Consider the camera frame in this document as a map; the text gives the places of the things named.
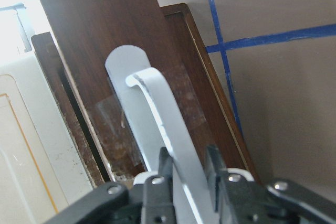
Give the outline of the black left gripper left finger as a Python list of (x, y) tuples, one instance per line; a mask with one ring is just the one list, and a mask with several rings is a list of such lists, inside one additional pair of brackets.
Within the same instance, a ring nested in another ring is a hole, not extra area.
[(173, 161), (160, 149), (159, 171), (132, 189), (106, 182), (47, 223), (174, 223)]

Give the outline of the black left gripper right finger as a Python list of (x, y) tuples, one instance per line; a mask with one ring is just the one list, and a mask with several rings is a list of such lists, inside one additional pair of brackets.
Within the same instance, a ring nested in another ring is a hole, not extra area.
[(215, 145), (206, 148), (205, 174), (219, 223), (335, 223), (335, 203), (289, 179), (248, 181)]

